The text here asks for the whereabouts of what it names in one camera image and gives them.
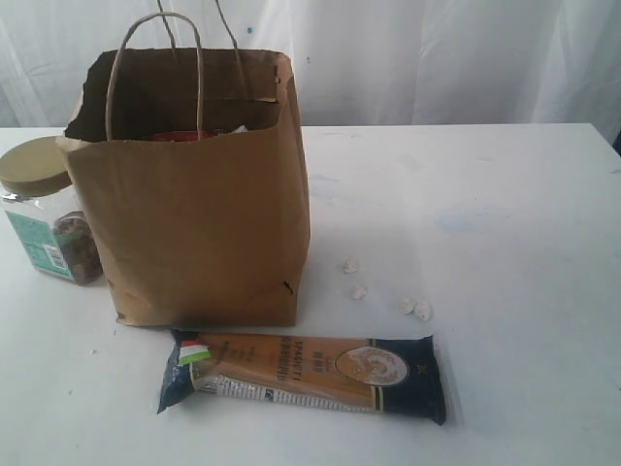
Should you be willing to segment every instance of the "brown paper bag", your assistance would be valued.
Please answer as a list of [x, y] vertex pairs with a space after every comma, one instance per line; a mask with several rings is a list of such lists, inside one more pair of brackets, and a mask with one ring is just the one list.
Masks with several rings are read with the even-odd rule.
[[[274, 51], [202, 50], [195, 27], [196, 50], [124, 50], [161, 16], [194, 27], [174, 13], [137, 21], [91, 66], [58, 139], [119, 321], [293, 325], [310, 220], [291, 63]], [[240, 125], [249, 131], [149, 140]]]

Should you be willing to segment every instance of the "table surface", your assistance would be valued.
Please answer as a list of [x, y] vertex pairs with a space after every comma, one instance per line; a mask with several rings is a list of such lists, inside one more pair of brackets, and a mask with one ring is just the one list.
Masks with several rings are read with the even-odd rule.
[[[0, 129], [0, 152], [59, 132]], [[435, 334], [446, 425], [203, 393], [157, 416], [168, 333], [115, 323], [103, 280], [36, 272], [1, 216], [3, 464], [619, 464], [621, 159], [597, 131], [307, 127], [304, 142], [299, 324], [260, 331]], [[408, 296], [434, 318], [404, 316]]]

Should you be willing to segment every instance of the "packaging label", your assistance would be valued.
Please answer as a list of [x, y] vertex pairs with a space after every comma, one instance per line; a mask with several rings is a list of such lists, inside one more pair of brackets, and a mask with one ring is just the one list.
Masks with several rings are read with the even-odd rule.
[[7, 212], [7, 216], [35, 267], [69, 280], [73, 279], [47, 223], [12, 212]]

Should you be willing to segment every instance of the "spaghetti package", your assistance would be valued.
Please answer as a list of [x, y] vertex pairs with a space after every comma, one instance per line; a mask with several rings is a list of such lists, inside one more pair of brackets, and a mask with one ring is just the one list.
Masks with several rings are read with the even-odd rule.
[[158, 413], [201, 390], [336, 411], [427, 417], [439, 425], [446, 420], [432, 337], [173, 334]]

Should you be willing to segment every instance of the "white backdrop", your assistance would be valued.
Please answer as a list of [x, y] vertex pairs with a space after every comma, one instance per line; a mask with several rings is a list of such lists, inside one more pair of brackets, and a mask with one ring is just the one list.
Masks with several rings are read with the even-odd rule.
[[[228, 48], [212, 0], [163, 0]], [[304, 124], [621, 128], [621, 0], [221, 0], [240, 47], [294, 62]], [[155, 0], [0, 0], [0, 125], [64, 126], [86, 69]], [[185, 24], [178, 43], [192, 45]], [[168, 47], [161, 22], [131, 47]]]

